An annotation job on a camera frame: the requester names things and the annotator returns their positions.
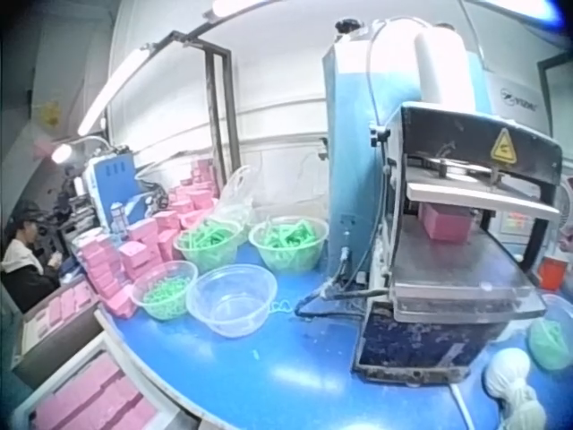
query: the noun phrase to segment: blue table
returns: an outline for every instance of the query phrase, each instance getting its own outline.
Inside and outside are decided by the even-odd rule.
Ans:
[[[238,261],[261,263],[244,245]],[[316,271],[278,276],[277,300],[292,305],[322,281]],[[191,316],[156,322],[142,310],[114,319],[124,346],[169,386],[209,415],[248,430],[399,430],[466,428],[448,387],[365,383],[350,372],[358,334],[353,322],[271,314],[251,336],[221,338]],[[523,336],[488,347],[460,385],[475,428],[497,428],[496,402],[484,393],[482,371],[493,353],[525,347]],[[573,372],[528,378],[546,408],[549,429],[571,428]]]

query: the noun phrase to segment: person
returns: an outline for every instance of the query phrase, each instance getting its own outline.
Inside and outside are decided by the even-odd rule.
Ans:
[[[0,264],[0,277],[8,294],[23,314],[59,288],[62,255],[54,253],[42,267],[29,246],[38,235],[41,210],[33,202],[20,202],[5,229],[8,247]]]

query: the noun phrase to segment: plastic bowl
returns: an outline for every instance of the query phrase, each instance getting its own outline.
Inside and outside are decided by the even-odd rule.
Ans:
[[[295,225],[307,221],[314,230],[316,240],[304,245],[274,248],[264,245],[264,237],[270,225]],[[321,258],[324,241],[329,235],[329,225],[322,219],[309,217],[276,217],[257,224],[249,233],[249,241],[257,247],[262,260],[272,271],[301,273],[311,271]]]
[[[233,235],[219,244],[200,248],[193,248],[189,240],[190,235],[194,234],[197,228],[185,230],[179,235],[173,246],[181,252],[185,260],[193,262],[200,273],[212,271],[235,262],[236,250],[241,244],[240,235],[243,232],[242,227],[237,222],[228,220],[213,221],[212,219],[206,219],[204,222],[216,222],[230,230]]]
[[[215,333],[238,338],[259,329],[277,295],[277,280],[260,266],[232,264],[197,279],[187,309]]]
[[[140,276],[134,283],[129,294],[131,300],[145,309],[150,316],[161,321],[171,320],[185,314],[185,295],[198,276],[197,267],[190,262],[164,262]],[[185,286],[176,294],[171,294],[162,300],[146,301],[146,295],[165,285],[163,281],[184,280]]]
[[[529,327],[527,345],[535,362],[546,370],[573,364],[573,305],[554,294],[544,294],[547,312]]]

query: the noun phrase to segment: metal pole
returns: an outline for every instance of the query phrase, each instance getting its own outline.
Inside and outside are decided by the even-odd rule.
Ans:
[[[209,126],[211,140],[215,145],[215,152],[223,185],[227,184],[227,172],[225,170],[225,157],[223,155],[223,142],[221,141],[221,127],[218,121],[217,84],[215,82],[215,56],[205,51],[205,78],[207,83],[207,107],[209,111]]]
[[[225,110],[227,117],[227,133],[229,137],[229,152],[231,155],[231,171],[241,167],[241,151],[239,149],[239,133],[236,129],[235,89],[233,86],[233,57],[229,51],[221,56],[223,59],[223,91],[225,92]]]

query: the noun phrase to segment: warning label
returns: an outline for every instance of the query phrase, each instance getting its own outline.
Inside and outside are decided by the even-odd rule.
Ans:
[[[493,145],[492,159],[506,164],[517,163],[516,150],[513,147],[513,142],[511,141],[511,136],[509,136],[507,128],[501,130],[500,135]]]

